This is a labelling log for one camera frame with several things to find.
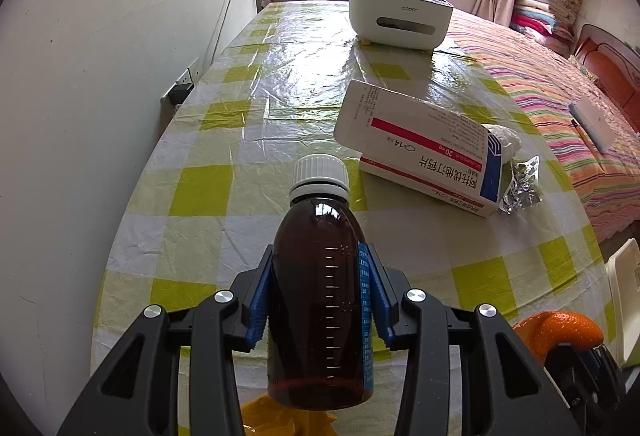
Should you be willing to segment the white tissue box organizer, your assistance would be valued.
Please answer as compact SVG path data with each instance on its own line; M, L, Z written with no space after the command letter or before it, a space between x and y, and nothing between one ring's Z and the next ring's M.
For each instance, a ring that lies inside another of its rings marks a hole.
M349 21L361 41L434 50L445 39L454 6L447 0L348 0Z

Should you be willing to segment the cream plastic trash bin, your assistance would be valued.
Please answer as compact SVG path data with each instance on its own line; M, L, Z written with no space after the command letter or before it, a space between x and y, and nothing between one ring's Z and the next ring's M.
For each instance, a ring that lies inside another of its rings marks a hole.
M639 364L639 246L630 237L605 265L612 293L616 335L612 352L621 368Z

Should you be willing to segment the stack of folded blankets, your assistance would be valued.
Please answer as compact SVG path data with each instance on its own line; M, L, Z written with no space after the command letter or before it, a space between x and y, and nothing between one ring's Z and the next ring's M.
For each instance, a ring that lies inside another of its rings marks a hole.
M582 0L514 0L510 27L567 58Z

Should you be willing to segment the wooden bed headboard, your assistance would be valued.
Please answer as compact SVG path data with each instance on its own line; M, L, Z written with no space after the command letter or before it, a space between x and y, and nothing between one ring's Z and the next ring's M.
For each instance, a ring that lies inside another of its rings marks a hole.
M639 55L610 32L584 24L574 57L597 77L596 85L639 131Z

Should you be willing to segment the yellow pencil on bed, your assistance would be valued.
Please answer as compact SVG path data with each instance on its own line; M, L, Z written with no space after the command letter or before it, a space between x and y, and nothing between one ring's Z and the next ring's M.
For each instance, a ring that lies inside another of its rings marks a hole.
M599 154L596 146L592 143L585 130L582 129L582 126L576 121L575 118L572 119L572 126L575 129L575 133L577 133L579 138L582 139L582 142L584 142L591 155L595 159L599 159Z

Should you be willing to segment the wall power socket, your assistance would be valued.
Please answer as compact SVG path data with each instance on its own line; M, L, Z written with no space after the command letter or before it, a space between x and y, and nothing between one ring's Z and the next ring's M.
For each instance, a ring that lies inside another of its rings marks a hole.
M182 74L172 83L169 89L160 98L160 103L178 108L186 101L186 98L194 89L203 75L200 58L193 60Z

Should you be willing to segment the striped colourful bed sheet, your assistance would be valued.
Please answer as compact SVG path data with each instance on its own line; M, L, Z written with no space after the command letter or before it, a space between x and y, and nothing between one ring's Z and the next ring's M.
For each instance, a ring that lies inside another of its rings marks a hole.
M480 63L544 137L603 242L639 220L639 138L615 105L566 58L510 28L454 10L447 37ZM568 104L600 108L616 140L595 159Z

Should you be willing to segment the green checkered plastic tablecloth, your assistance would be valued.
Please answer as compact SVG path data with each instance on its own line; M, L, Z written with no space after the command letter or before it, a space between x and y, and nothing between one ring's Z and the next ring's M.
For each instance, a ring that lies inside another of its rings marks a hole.
M449 306L489 303L510 322L577 311L614 346L608 276L570 178L496 76L462 49L499 32L456 12L442 45L422 53L363 46L342 2L260 12L201 78L142 171L106 264L92 363L145 306L195 306L254 268L288 211L293 166L308 154L343 159L364 236L412 285ZM514 130L518 158L540 160L540 202L482 218L363 173L358 153L333 136L354 79Z

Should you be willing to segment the red white blue medicine box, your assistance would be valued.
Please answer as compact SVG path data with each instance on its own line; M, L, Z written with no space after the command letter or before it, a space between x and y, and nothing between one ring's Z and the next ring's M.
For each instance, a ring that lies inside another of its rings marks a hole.
M469 117L353 79L334 138L366 173L480 217L498 209L502 145Z

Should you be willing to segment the brown medicine bottle white cap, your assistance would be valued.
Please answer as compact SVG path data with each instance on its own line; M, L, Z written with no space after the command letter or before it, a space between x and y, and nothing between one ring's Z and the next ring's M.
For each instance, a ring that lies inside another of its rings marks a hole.
M369 264L333 155L293 168L290 209L272 245L268 393L304 410L352 408L373 393Z

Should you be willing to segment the yellow snack wrapper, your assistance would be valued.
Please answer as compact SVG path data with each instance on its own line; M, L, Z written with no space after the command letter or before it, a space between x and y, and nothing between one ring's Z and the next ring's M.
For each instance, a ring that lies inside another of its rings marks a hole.
M241 408L247 435L336 436L336 416L324 411L307 411L278 404L268 395Z

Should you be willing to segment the orange fruit peel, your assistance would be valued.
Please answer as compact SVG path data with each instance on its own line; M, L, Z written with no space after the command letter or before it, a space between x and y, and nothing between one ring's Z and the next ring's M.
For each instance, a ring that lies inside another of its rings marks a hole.
M516 323L513 330L541 366L559 344L570 344L576 352L586 352L604 341L597 323L571 311L538 312Z

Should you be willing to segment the grey notebook on bed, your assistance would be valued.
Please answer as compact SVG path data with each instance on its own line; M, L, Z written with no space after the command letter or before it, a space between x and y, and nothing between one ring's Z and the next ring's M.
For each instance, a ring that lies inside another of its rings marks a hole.
M577 102L568 104L568 110L600 153L612 148L616 136L600 108L594 106L588 98L583 96Z

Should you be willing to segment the silver foil blister pack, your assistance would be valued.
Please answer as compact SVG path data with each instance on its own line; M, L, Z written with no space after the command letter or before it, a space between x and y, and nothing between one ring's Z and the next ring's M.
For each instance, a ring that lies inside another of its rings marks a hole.
M539 166L538 156L526 161L511 159L502 166L498 200L500 211L510 215L541 202Z

